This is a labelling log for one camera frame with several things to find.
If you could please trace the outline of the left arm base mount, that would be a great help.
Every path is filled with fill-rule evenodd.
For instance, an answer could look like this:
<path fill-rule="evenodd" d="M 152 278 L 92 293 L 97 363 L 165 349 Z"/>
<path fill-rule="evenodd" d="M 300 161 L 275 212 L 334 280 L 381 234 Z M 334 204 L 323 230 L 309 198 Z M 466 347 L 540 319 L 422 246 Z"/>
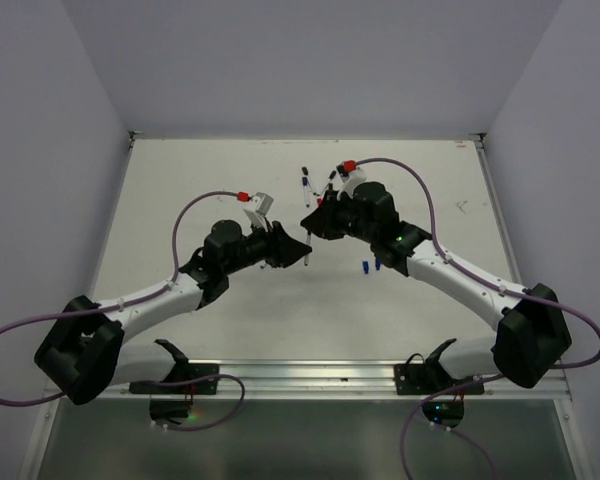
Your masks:
<path fill-rule="evenodd" d="M 158 383 L 178 383 L 186 380 L 199 379 L 220 373 L 217 363 L 191 363 L 189 358 L 174 344 L 165 339 L 157 339 L 159 345 L 173 361 L 167 373 L 159 380 L 136 381 L 129 386 L 129 392 L 134 395 L 181 395 L 181 400 L 151 400 L 149 402 L 150 418 L 163 421 L 170 425 L 181 425 L 190 419 L 194 395 L 215 395 L 218 379 L 207 379 L 198 384 L 181 386 L 158 386 Z"/>

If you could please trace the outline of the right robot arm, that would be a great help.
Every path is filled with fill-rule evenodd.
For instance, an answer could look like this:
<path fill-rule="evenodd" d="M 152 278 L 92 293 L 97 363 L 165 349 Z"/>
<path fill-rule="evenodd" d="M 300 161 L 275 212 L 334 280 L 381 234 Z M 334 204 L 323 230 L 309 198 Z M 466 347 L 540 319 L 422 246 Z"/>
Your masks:
<path fill-rule="evenodd" d="M 572 344 L 553 290 L 495 277 L 488 279 L 492 288 L 479 284 L 479 275 L 454 267 L 436 250 L 431 233 L 400 219 L 392 195 L 378 182 L 362 183 L 351 194 L 327 192 L 300 224 L 324 240 L 349 236 L 367 243 L 383 266 L 436 288 L 492 329 L 486 337 L 449 339 L 408 371 L 431 391 L 448 392 L 482 374 L 532 388 Z"/>

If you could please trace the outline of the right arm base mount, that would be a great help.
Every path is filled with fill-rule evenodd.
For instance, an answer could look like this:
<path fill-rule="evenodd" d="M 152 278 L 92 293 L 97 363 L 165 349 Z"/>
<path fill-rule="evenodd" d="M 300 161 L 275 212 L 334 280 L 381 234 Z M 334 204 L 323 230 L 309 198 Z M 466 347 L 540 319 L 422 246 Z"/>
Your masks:
<path fill-rule="evenodd" d="M 399 396 L 428 396 L 441 390 L 463 383 L 470 383 L 473 377 L 453 379 L 440 365 L 440 357 L 457 342 L 449 339 L 438 346 L 427 358 L 414 353 L 404 362 L 393 366 L 393 380 Z M 436 425 L 454 429 L 460 425 L 465 415 L 465 396 L 483 395 L 484 387 L 474 385 L 453 393 L 447 401 L 433 400 L 420 408 L 421 413 Z"/>

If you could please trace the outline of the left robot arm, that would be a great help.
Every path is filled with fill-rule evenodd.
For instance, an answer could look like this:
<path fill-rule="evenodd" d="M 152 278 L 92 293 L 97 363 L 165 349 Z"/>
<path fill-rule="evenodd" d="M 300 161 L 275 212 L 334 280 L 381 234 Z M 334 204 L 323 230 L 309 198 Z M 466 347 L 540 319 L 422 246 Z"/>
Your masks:
<path fill-rule="evenodd" d="M 197 311 L 229 287 L 229 276 L 264 262 L 288 268 L 312 252 L 275 221 L 245 235 L 233 220 L 213 225 L 190 260 L 164 283 L 110 305 L 71 300 L 34 354 L 34 363 L 76 405 L 113 383 L 123 345 L 160 323 Z"/>

